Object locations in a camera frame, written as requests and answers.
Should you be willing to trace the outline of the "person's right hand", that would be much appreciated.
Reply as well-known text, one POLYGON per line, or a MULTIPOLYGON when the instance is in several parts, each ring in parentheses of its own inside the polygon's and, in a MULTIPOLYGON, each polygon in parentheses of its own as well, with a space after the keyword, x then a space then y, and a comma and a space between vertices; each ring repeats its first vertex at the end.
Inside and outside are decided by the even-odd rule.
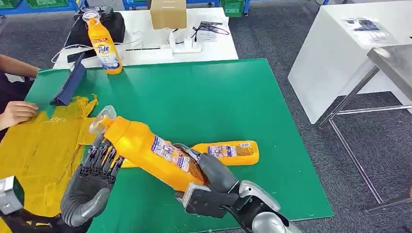
POLYGON ((16 126, 19 123, 31 120, 38 111, 34 103, 26 101, 11 101, 0 115, 0 130, 16 126))

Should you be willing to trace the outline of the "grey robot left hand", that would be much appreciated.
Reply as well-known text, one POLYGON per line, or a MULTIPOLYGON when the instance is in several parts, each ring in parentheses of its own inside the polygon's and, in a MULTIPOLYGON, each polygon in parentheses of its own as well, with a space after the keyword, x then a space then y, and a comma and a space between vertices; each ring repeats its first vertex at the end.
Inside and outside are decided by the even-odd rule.
POLYGON ((115 159, 112 143, 98 135, 76 168, 61 199, 61 217, 71 227, 80 227, 100 215, 124 161, 115 159))

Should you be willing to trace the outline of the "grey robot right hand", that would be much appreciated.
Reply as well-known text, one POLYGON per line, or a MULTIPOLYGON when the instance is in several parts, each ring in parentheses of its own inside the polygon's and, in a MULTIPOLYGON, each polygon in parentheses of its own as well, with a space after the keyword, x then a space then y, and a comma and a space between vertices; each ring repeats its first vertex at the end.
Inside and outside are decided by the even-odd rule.
POLYGON ((173 143, 173 146, 187 153, 200 167, 207 177, 212 190, 220 193, 230 193, 239 183, 230 169, 218 158, 209 153, 202 153, 181 143, 173 143))

